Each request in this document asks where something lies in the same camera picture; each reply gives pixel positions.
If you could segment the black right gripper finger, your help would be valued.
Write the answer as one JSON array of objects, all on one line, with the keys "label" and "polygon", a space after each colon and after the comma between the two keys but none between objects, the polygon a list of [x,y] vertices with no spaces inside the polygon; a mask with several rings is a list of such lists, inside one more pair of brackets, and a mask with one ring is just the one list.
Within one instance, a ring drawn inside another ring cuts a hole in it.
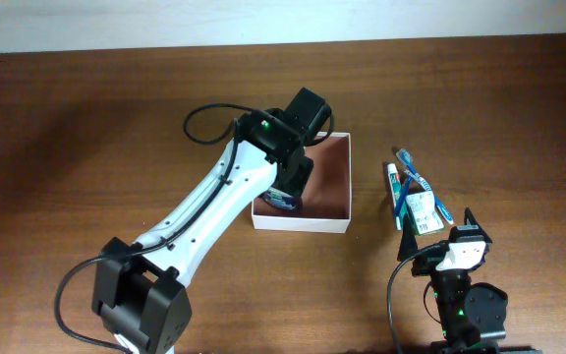
[{"label": "black right gripper finger", "polygon": [[402,228],[402,238],[397,255],[397,261],[405,261],[407,258],[414,255],[418,250],[418,243],[413,229],[411,227],[404,226]]},{"label": "black right gripper finger", "polygon": [[473,212],[469,207],[464,210],[464,225],[469,226],[472,229],[481,228],[481,225],[477,222]]}]

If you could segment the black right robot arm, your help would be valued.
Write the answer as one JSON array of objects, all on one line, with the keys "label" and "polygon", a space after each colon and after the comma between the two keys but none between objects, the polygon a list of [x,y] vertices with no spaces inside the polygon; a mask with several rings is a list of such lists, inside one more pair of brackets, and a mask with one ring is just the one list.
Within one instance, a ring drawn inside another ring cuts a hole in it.
[{"label": "black right robot arm", "polygon": [[464,223],[453,227],[446,240],[419,248],[413,222],[405,217],[397,260],[390,275],[386,295],[388,321],[393,343],[403,351],[393,323],[392,286],[399,271],[412,266],[412,276],[427,276],[426,290],[434,292],[443,339],[430,344],[430,353],[502,354],[536,353],[532,346],[502,347],[506,338],[508,295],[485,282],[473,283],[471,273],[485,263],[492,245],[469,208]]}]

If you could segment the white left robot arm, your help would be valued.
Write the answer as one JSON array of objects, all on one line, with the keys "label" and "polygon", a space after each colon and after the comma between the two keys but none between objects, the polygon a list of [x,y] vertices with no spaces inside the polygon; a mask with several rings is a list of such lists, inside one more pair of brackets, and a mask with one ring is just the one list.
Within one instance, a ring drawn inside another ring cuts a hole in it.
[{"label": "white left robot arm", "polygon": [[124,353],[170,353],[192,316],[187,288],[239,213],[266,197],[295,210],[313,169],[308,147],[331,123],[325,99],[301,88],[285,109],[246,108],[215,166],[159,224],[101,250],[91,309]]}]

